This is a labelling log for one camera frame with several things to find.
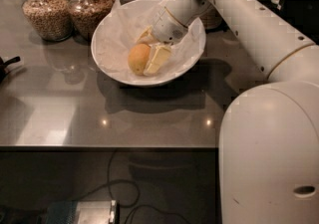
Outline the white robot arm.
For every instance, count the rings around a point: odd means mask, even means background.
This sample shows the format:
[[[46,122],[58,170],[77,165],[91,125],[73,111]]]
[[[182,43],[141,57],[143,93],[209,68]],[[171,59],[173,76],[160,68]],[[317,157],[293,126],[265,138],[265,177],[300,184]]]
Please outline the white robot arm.
[[[257,0],[165,0],[152,38],[179,42],[206,4],[267,79],[221,123],[222,224],[319,224],[319,46]]]

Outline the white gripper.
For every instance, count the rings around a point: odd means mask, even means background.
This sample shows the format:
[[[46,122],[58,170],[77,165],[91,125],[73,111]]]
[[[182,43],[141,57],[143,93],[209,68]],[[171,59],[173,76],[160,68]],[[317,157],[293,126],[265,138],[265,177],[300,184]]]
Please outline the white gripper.
[[[152,44],[157,40],[176,44],[187,34],[188,27],[208,10],[206,0],[162,0],[151,26],[145,27],[137,43]],[[146,76],[156,74],[171,55],[169,45],[151,46],[150,58],[144,69]]]

